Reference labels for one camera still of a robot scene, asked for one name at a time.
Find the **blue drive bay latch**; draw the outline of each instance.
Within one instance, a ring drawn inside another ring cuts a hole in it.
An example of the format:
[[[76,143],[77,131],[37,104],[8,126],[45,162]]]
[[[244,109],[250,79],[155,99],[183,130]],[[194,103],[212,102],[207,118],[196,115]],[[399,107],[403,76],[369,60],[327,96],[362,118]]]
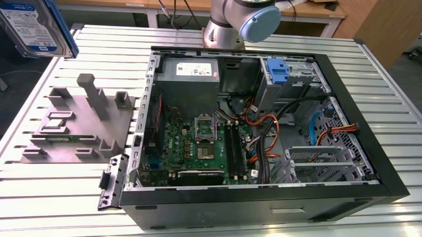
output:
[[[280,58],[267,58],[267,70],[271,74],[272,84],[284,84],[290,76],[288,66]]]

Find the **hard drive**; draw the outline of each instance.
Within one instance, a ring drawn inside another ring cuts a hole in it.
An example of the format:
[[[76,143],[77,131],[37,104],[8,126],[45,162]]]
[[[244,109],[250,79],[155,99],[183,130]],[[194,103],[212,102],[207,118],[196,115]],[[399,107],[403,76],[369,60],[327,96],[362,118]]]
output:
[[[77,46],[53,0],[0,0],[0,25],[24,57],[76,57]]]

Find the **blue cable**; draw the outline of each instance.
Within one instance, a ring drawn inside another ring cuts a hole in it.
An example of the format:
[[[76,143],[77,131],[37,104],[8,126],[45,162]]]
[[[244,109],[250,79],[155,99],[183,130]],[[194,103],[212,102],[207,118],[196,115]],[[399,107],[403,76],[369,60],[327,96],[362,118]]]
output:
[[[313,145],[313,146],[317,144],[315,131],[314,131],[315,119],[317,119],[317,116],[318,116],[321,113],[323,113],[322,110],[315,111],[315,113],[313,114],[311,122],[310,122],[310,139],[311,139],[311,145]]]

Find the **green circuit board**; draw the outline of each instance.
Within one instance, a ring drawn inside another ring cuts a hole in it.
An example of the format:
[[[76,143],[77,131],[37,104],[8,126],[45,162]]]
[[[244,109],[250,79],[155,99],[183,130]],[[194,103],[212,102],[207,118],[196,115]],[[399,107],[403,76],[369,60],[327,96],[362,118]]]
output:
[[[179,169],[220,170],[226,173],[226,184],[251,183],[243,177],[239,177],[238,180],[228,177],[223,126],[223,123],[216,124],[216,140],[214,143],[196,143],[194,122],[174,121],[166,124],[163,154],[159,161],[160,168],[159,170],[151,170],[151,180],[154,180],[155,186],[166,186],[167,171]],[[212,132],[212,128],[203,125],[198,127],[198,130],[200,134]],[[240,137],[250,135],[248,126],[239,126],[239,135]]]

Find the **motherboard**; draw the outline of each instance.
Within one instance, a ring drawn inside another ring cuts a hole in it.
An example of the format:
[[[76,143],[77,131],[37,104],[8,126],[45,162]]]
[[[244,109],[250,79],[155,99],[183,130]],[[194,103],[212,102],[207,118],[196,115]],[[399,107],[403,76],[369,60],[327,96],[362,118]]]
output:
[[[202,135],[212,138],[200,140]],[[250,127],[244,124],[168,122],[163,153],[148,157],[150,186],[252,183],[242,150],[248,139]],[[183,177],[187,182],[179,183]]]

